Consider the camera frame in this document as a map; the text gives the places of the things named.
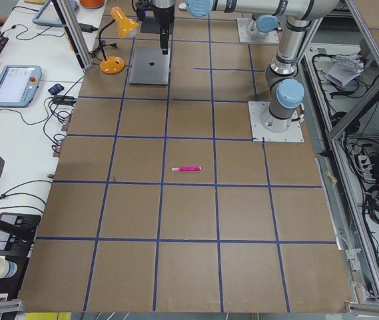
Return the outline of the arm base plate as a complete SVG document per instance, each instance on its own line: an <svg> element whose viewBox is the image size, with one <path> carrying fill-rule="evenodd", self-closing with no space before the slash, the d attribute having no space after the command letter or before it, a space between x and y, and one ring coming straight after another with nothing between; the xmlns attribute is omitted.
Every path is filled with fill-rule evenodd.
<svg viewBox="0 0 379 320"><path fill-rule="evenodd" d="M259 31L252 18L238 18L236 24L238 27L239 43L258 45L279 44L278 33L276 31L268 33Z"/></svg>
<svg viewBox="0 0 379 320"><path fill-rule="evenodd" d="M274 118L270 114L268 101L249 101L248 113L252 140L255 142L303 143L301 120L297 111L285 120Z"/></svg>

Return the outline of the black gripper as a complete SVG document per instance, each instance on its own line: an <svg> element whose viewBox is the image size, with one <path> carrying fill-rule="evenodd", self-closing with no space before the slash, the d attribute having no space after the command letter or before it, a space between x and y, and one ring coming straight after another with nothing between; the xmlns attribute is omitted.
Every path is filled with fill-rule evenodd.
<svg viewBox="0 0 379 320"><path fill-rule="evenodd" d="M174 0L152 0L154 19L160 27L160 46L162 54L169 52L169 34L175 20Z"/></svg>

